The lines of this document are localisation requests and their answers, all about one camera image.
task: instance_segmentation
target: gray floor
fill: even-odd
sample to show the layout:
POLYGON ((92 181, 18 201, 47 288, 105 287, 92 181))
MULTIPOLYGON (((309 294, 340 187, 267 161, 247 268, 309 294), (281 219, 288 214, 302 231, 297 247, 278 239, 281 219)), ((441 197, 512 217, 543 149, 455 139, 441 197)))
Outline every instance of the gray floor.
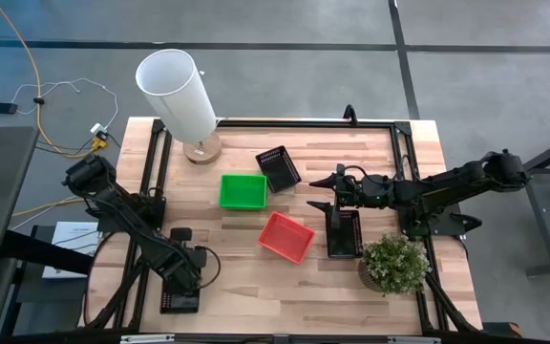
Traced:
MULTIPOLYGON (((392 44, 386 0, 1 0, 26 39, 392 44)), ((408 44, 550 45, 550 0, 399 0, 408 44)), ((0 38, 13 33, 0 17, 0 38)), ((129 116, 154 113, 135 85, 150 51, 34 49, 43 81, 88 77, 118 94, 111 130, 122 138, 129 116)), ((352 103, 361 118, 409 118, 396 52, 190 51, 218 116, 338 118, 352 103)), ((419 114, 434 119, 449 167, 507 147, 523 159, 550 145, 550 54, 409 54, 419 114)), ((25 53, 0 48, 0 101, 34 83, 25 53)), ((43 122, 61 145, 78 146, 113 113, 91 85, 47 97, 43 122)), ((25 90, 21 109, 34 97, 25 90)), ((34 116, 0 116, 0 125, 34 125, 34 116)), ((116 149, 104 155, 116 161, 116 149)), ((17 205, 63 199, 70 161, 36 151, 17 205)), ((527 279, 547 262, 524 192, 486 194, 462 204, 484 221, 469 235, 470 265, 484 321, 515 321, 528 337, 550 339, 550 276, 527 279)), ((37 220, 87 220, 81 205, 37 220)), ((23 310, 20 333, 74 325, 77 306, 23 310)))

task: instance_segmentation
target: plant pot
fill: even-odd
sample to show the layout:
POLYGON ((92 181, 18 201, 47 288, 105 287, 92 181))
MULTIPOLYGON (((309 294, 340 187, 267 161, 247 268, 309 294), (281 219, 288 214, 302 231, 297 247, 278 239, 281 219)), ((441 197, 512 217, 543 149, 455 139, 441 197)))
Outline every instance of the plant pot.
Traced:
POLYGON ((358 263, 358 275, 364 287, 372 291, 382 291, 377 282, 370 275, 369 268, 367 268, 363 260, 360 260, 360 263, 358 263))

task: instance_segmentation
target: paper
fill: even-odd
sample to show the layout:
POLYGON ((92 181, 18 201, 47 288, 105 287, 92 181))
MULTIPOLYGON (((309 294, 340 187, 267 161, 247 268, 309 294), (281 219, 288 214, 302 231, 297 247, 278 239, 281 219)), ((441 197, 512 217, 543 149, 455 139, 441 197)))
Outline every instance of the paper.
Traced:
MULTIPOLYGON (((59 222, 54 229, 53 244, 58 247, 73 249, 76 252, 95 255, 99 233, 96 231, 98 223, 59 222)), ((42 278, 86 278, 81 273, 69 272, 52 267, 44 267, 42 278)))

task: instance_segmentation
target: white tube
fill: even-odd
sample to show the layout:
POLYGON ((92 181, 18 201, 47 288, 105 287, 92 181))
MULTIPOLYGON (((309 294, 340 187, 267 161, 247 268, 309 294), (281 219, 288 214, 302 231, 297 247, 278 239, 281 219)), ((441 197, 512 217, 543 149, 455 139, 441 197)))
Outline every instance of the white tube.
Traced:
POLYGON ((216 130, 216 115, 187 52, 169 49, 149 55, 137 67, 135 79, 174 139, 196 143, 216 130))

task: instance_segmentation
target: yellow cable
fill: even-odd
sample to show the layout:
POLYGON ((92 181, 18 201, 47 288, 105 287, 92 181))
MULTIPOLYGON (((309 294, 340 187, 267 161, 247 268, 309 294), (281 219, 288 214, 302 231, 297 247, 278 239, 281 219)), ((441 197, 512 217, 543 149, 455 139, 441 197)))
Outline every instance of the yellow cable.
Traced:
MULTIPOLYGON (((20 44, 22 44, 23 48, 25 48, 25 52, 27 52, 27 56, 29 57, 29 61, 33 65, 33 72, 35 73, 35 79, 37 79, 37 97, 41 98, 42 97, 41 80, 39 79, 39 72, 37 71, 37 65, 35 64, 35 60, 33 59, 33 55, 31 54, 31 51, 29 50, 29 47, 27 47, 27 44, 25 43, 25 40, 20 35, 20 32, 18 32, 16 27, 14 27, 14 24, 12 24, 11 20, 8 18, 6 13, 3 11, 1 6, 0 6, 0 12, 1 12, 1 15, 3 15, 4 19, 6 19, 8 24, 10 24, 10 27, 14 31, 14 33, 16 33, 16 37, 18 37, 18 40, 20 41, 20 44)), ((39 129, 39 133, 44 137, 44 139, 46 139, 46 142, 55 151, 57 151, 58 153, 60 153, 61 155, 63 155, 64 157, 67 157, 67 158, 84 158, 84 157, 86 157, 87 155, 93 153, 96 150, 96 149, 91 149, 90 151, 88 151, 86 153, 82 153, 82 154, 67 154, 67 153, 61 151, 60 149, 58 149, 58 147, 50 140, 50 138, 48 136, 46 136, 46 133, 44 132, 44 129, 42 128, 41 108, 42 108, 41 104, 37 104, 37 111, 36 111, 36 113, 37 113, 37 129, 39 129)))
POLYGON ((57 206, 57 205, 65 205, 65 204, 75 204, 75 203, 80 203, 80 202, 84 202, 84 200, 68 200, 68 201, 58 201, 58 202, 52 202, 50 204, 43 204, 43 205, 40 205, 40 206, 36 206, 35 208, 31 208, 29 210, 25 210, 25 211, 19 211, 17 213, 13 213, 11 216, 14 217, 14 216, 20 216, 20 215, 25 215, 25 214, 29 214, 29 213, 32 213, 34 211, 37 211, 37 210, 41 210, 45 207, 49 207, 49 206, 57 206))

